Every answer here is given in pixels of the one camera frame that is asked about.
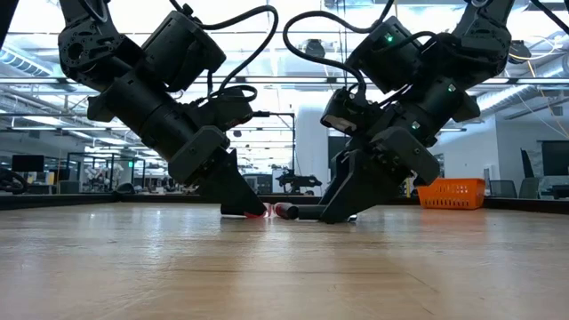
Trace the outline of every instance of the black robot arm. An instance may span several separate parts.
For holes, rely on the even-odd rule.
[[[469,1],[452,34],[412,35],[396,17],[383,21],[386,11],[371,28],[352,27],[369,35],[341,68],[354,74],[359,88],[365,85],[358,76],[363,72],[383,92],[397,92],[382,103],[368,102],[361,90],[350,92],[353,85],[337,90],[328,102],[321,123],[352,139],[333,160],[337,175],[320,203],[325,205],[321,220],[343,221],[384,203],[413,172],[418,185],[437,178],[439,165],[427,148],[437,142],[436,134],[451,118],[460,122],[480,115],[466,90],[505,68],[511,42],[506,21],[513,3]],[[290,23],[284,42],[290,44],[287,27]],[[417,41],[425,36],[425,44]]]
[[[101,122],[118,117],[168,161],[169,173],[178,182],[198,186],[200,195],[214,201],[262,215],[266,208],[239,174],[236,151],[226,151],[229,139],[224,134],[251,119],[249,102],[256,90],[246,85],[225,88],[227,81],[204,99],[176,102],[169,92],[188,89],[205,70],[212,74],[226,59],[204,32],[208,26],[193,16],[189,6],[171,0],[176,10],[139,47],[118,33],[108,2],[60,1],[66,20],[59,37],[63,72],[100,92],[89,99],[88,117]],[[273,12],[276,29],[278,17],[271,6],[253,9],[227,24],[259,12]]]

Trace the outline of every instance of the pillar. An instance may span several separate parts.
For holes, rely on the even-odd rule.
[[[296,161],[297,175],[315,175],[322,187],[311,188],[315,196],[321,196],[328,187],[328,129],[320,124],[329,95],[313,104],[300,104],[296,110]]]

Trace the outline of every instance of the orange plastic crate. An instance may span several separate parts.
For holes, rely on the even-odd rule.
[[[484,202],[486,183],[482,179],[437,179],[419,187],[421,206],[427,209],[478,209]]]

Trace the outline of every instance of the white wall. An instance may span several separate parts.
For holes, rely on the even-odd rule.
[[[44,155],[66,159],[68,152],[84,152],[84,144],[73,137],[58,137],[41,132],[40,138],[30,138],[27,133],[0,133],[0,154]]]
[[[445,156],[446,178],[484,178],[484,168],[493,180],[500,178],[495,118],[483,124],[468,124],[466,132],[445,132],[429,151]]]
[[[322,182],[322,188],[312,188],[321,196],[328,186],[328,129],[320,124],[323,106],[300,105],[296,119],[296,165],[297,175],[314,175]]]
[[[548,122],[559,128],[556,122]],[[567,130],[569,121],[561,123]],[[519,190],[524,179],[521,149],[528,152],[536,176],[543,176],[543,158],[539,141],[566,140],[542,122],[499,121],[496,123],[498,151],[500,157],[500,176],[503,180],[513,180]]]

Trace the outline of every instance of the table surface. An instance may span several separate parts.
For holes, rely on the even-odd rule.
[[[0,212],[0,319],[567,319],[569,216],[378,207],[356,224],[219,207]]]

